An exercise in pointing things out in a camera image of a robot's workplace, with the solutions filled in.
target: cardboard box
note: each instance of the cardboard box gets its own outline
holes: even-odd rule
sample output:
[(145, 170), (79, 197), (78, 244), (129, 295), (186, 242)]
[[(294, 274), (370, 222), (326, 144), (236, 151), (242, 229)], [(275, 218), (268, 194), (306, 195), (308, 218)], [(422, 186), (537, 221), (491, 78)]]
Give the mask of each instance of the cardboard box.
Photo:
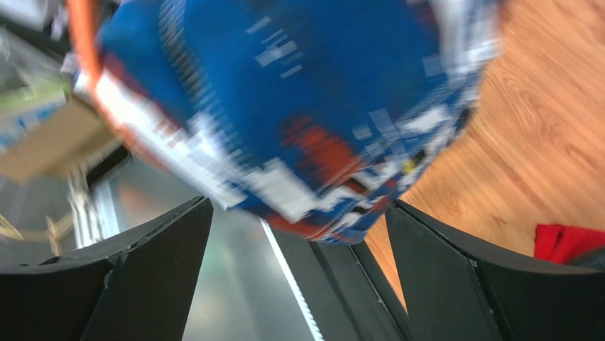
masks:
[(0, 174), (17, 183), (44, 175), (63, 178), (118, 143), (93, 108), (73, 97), (0, 154)]

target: red object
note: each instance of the red object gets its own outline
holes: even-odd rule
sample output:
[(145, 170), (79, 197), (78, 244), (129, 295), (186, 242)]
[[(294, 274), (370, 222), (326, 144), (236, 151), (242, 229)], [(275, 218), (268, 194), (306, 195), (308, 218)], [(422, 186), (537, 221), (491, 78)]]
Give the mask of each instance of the red object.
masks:
[(605, 247), (605, 232), (563, 225), (535, 228), (534, 257), (566, 264), (572, 259)]

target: snack bag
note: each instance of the snack bag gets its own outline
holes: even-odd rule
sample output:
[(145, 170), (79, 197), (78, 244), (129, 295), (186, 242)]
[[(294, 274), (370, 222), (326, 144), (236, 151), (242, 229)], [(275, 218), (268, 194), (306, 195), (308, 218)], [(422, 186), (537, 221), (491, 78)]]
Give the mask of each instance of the snack bag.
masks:
[(354, 244), (467, 122), (498, 6), (130, 0), (97, 35), (92, 92), (215, 203)]

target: wooden floor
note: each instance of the wooden floor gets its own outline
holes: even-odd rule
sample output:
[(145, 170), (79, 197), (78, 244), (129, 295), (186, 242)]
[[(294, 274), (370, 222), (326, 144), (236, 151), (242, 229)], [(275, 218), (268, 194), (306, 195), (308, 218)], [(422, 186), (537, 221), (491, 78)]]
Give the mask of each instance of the wooden floor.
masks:
[[(467, 135), (403, 200), (522, 254), (536, 224), (605, 229), (605, 1), (511, 0)], [(384, 221), (367, 239), (401, 293)]]

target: metal surface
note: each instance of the metal surface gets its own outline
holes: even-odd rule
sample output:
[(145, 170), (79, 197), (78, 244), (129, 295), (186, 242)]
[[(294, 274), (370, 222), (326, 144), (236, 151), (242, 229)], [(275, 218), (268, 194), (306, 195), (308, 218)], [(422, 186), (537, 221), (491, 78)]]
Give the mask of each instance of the metal surface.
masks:
[[(93, 201), (101, 208), (106, 235), (198, 195), (177, 178), (133, 160), (95, 188)], [(272, 238), (258, 218), (215, 207), (184, 340), (322, 340)]]

